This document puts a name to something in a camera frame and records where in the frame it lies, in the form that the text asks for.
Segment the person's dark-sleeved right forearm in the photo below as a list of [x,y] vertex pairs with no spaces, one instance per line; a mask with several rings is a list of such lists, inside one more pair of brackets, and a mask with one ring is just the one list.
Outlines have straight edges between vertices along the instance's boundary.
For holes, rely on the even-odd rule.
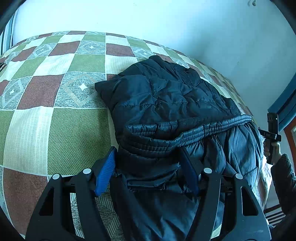
[[276,194],[285,215],[271,231],[272,240],[295,240],[295,173],[286,154],[271,168]]

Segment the person's right hand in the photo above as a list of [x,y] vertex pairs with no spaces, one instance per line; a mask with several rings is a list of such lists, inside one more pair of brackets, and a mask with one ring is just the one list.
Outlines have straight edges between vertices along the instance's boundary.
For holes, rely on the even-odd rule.
[[271,140],[265,139],[263,142],[263,146],[264,146],[264,155],[267,159],[267,163],[271,165],[275,165],[282,156],[280,152],[280,143],[271,142]]

